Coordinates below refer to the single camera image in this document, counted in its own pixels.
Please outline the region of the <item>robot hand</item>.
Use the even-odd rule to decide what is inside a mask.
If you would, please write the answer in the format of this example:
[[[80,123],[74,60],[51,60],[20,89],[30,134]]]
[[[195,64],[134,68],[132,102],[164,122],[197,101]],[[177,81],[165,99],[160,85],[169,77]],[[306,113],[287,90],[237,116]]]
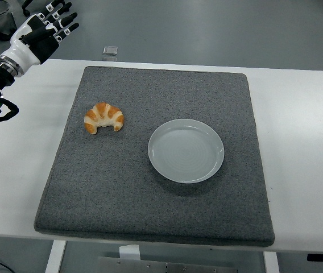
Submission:
[[[52,1],[28,19],[10,39],[10,48],[0,55],[0,67],[14,77],[23,76],[33,65],[47,61],[59,44],[79,24],[77,13],[67,14],[72,4]]]

